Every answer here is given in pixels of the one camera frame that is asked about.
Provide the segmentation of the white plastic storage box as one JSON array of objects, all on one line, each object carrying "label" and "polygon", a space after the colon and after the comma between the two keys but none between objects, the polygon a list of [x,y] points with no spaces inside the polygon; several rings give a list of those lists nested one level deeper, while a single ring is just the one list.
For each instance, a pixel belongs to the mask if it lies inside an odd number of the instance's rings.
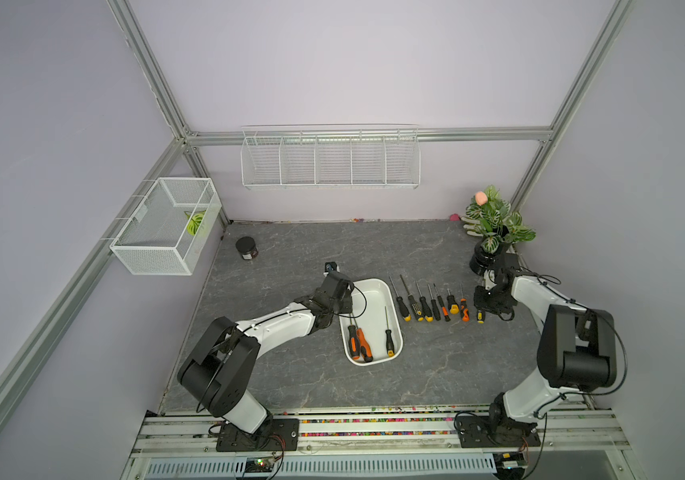
[{"label": "white plastic storage box", "polygon": [[[355,287],[353,314],[340,316],[340,332],[342,332],[346,358],[357,367],[372,367],[396,360],[404,350],[404,338],[399,324],[401,316],[397,310],[391,288],[379,278],[356,281]],[[391,326],[396,342],[396,356],[394,358],[388,358],[386,350],[386,318],[384,314],[386,306],[390,308]],[[358,361],[352,360],[348,332],[348,326],[351,323],[364,330],[366,340],[369,342],[374,356],[373,362],[365,363],[361,358]]]}]

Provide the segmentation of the yellow cap short screwdriver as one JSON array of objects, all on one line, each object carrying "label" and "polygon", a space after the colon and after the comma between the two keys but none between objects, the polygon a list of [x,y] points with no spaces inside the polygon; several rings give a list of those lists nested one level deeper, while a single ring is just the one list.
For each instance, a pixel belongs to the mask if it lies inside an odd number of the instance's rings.
[{"label": "yellow cap short screwdriver", "polygon": [[451,315],[457,316],[460,313],[459,304],[450,287],[447,287],[447,305]]}]

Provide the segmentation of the small orange black screwdriver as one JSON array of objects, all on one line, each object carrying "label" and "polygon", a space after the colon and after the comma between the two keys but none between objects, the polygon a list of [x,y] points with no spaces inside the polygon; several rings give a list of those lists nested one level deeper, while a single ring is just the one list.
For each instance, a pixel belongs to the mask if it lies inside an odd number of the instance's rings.
[{"label": "small orange black screwdriver", "polygon": [[438,310],[440,310],[440,312],[441,312],[440,316],[441,316],[442,320],[445,320],[446,322],[450,322],[451,318],[450,318],[449,310],[448,310],[446,303],[444,302],[444,299],[442,298],[441,292],[438,290],[438,287],[436,286],[436,284],[433,284],[433,290],[435,292],[435,298],[436,298],[436,302],[438,305]]}]

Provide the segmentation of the black grey handle screwdriver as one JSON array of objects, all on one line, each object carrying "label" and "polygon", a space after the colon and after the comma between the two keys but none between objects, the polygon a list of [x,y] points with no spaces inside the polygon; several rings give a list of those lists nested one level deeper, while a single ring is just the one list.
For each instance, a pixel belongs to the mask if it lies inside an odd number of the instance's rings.
[{"label": "black grey handle screwdriver", "polygon": [[433,317],[435,318],[436,321],[440,321],[442,319],[442,311],[441,308],[438,304],[434,288],[433,286],[428,283],[428,288],[429,288],[429,294],[430,294],[430,302],[432,306],[432,312],[433,312]]}]

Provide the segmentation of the black handle long screwdriver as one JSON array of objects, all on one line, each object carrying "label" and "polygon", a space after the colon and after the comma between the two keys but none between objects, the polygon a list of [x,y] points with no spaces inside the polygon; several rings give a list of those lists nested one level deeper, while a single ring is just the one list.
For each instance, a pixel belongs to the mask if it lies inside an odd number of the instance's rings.
[{"label": "black handle long screwdriver", "polygon": [[434,315],[431,306],[428,304],[428,299],[421,289],[420,283],[416,283],[416,288],[418,289],[420,304],[422,307],[422,316],[425,318],[426,322],[433,322]]}]

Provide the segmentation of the yellow black brown-shaft screwdriver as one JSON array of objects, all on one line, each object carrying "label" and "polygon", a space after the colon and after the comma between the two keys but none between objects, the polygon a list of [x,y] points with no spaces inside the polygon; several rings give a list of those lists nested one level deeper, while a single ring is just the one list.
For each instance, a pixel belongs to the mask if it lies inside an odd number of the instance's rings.
[{"label": "yellow black brown-shaft screwdriver", "polygon": [[400,278],[402,280],[402,284],[404,285],[405,291],[407,292],[408,302],[410,304],[410,308],[412,309],[412,312],[414,313],[416,320],[424,321],[425,316],[421,304],[416,300],[416,297],[412,294],[412,292],[410,292],[410,288],[404,276],[401,275]]}]

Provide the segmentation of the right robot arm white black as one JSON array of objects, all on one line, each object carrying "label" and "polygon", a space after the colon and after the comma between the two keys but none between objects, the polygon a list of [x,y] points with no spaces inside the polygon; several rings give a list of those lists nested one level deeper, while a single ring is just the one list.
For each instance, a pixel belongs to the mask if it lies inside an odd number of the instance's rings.
[{"label": "right robot arm white black", "polygon": [[536,368],[517,387],[499,394],[490,405],[488,428],[530,432],[548,412],[570,396],[609,395],[627,378],[618,356],[627,354],[614,317],[556,290],[558,278],[536,273],[504,253],[493,259],[470,261],[483,283],[475,288],[477,319],[492,314],[504,321],[515,318],[522,305],[540,323]]}]

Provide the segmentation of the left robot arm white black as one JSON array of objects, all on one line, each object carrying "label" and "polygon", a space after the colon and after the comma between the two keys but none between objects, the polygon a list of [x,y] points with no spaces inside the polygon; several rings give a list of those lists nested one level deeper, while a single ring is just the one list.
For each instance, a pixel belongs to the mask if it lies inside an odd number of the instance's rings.
[{"label": "left robot arm white black", "polygon": [[242,321],[216,318],[178,368],[178,383],[212,416],[246,434],[264,433],[272,414],[248,391],[258,358],[352,315],[354,291],[350,278],[330,272],[312,294],[276,312]]}]

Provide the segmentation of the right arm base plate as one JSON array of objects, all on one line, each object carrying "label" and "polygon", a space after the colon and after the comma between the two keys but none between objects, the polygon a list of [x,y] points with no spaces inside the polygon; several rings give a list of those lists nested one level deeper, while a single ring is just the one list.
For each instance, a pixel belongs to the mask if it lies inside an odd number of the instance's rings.
[{"label": "right arm base plate", "polygon": [[518,422],[509,418],[496,418],[462,411],[454,418],[461,447],[509,448],[524,450],[539,447],[542,438],[536,423]]}]

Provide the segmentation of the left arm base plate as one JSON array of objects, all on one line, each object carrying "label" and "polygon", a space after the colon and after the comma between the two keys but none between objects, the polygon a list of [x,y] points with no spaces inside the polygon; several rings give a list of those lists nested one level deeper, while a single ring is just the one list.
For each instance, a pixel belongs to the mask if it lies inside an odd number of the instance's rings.
[{"label": "left arm base plate", "polygon": [[248,433],[232,423],[218,432],[218,452],[292,452],[298,449],[300,420],[292,417],[268,418],[254,433]]}]

